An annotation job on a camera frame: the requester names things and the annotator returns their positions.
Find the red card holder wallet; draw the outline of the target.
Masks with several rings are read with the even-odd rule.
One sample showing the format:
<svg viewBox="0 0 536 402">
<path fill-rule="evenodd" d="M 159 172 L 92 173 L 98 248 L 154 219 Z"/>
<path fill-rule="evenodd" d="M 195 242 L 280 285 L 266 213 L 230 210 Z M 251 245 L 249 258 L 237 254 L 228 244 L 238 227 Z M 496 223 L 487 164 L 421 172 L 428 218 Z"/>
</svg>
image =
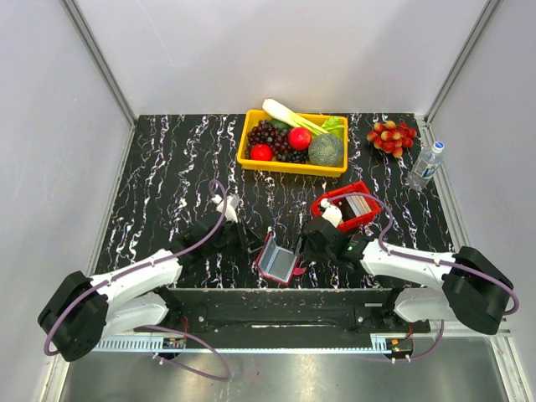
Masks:
<svg viewBox="0 0 536 402">
<path fill-rule="evenodd" d="M 306 267 L 301 267 L 301 249 L 301 237 L 288 250 L 276 243 L 276 234 L 271 231 L 265 237 L 265 245 L 254 265 L 264 278 L 288 285 L 294 276 L 301 276 L 307 270 Z"/>
</svg>

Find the red plastic card bin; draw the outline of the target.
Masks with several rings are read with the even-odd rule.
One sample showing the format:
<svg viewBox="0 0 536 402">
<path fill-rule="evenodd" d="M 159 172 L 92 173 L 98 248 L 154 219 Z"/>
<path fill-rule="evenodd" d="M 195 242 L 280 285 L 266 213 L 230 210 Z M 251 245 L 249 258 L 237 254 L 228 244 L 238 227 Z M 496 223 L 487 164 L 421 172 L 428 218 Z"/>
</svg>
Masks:
<svg viewBox="0 0 536 402">
<path fill-rule="evenodd" d="M 338 207 L 342 215 L 338 229 L 342 232 L 350 232 L 370 224 L 381 212 L 378 203 L 369 198 L 370 194 L 363 181 L 354 182 L 324 193 L 312 203 L 310 210 L 313 217 L 321 216 L 326 205 L 324 200 L 335 198 L 331 204 Z"/>
</svg>

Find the stack of credit cards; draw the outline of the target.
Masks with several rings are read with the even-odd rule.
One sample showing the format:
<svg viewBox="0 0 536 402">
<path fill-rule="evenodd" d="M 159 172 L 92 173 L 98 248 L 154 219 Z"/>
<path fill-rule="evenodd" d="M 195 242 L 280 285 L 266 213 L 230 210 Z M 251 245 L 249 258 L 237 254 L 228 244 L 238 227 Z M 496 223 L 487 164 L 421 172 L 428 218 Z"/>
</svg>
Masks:
<svg viewBox="0 0 536 402">
<path fill-rule="evenodd" d="M 361 217 L 372 212 L 367 199 L 362 195 L 348 195 L 345 201 L 355 217 Z"/>
</svg>

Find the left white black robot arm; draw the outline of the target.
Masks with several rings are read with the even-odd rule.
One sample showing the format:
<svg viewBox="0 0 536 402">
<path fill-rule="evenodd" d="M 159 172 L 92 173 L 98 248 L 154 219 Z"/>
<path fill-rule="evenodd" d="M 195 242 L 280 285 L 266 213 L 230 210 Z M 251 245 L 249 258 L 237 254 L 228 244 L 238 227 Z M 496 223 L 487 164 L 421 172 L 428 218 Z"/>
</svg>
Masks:
<svg viewBox="0 0 536 402">
<path fill-rule="evenodd" d="M 45 332 L 44 353 L 74 362 L 104 338 L 138 327 L 172 331 L 182 312 L 168 286 L 224 252 L 251 253 L 260 240 L 239 221 L 240 198 L 214 196 L 214 212 L 143 260 L 117 271 L 67 275 L 38 316 Z"/>
</svg>

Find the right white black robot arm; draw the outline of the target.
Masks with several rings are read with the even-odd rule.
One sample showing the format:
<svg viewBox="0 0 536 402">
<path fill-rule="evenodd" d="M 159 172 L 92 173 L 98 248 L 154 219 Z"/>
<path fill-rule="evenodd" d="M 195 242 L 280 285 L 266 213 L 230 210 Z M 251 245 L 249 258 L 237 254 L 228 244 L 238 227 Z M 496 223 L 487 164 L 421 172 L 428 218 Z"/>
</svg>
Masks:
<svg viewBox="0 0 536 402">
<path fill-rule="evenodd" d="M 502 319 L 518 307 L 513 283 L 480 251 L 463 246 L 454 254 L 406 249 L 338 229 L 340 210 L 327 203 L 301 232 L 300 254 L 348 271 L 388 276 L 422 288 L 397 291 L 381 311 L 381 322 L 398 332 L 410 322 L 457 320 L 484 335 L 497 333 Z"/>
</svg>

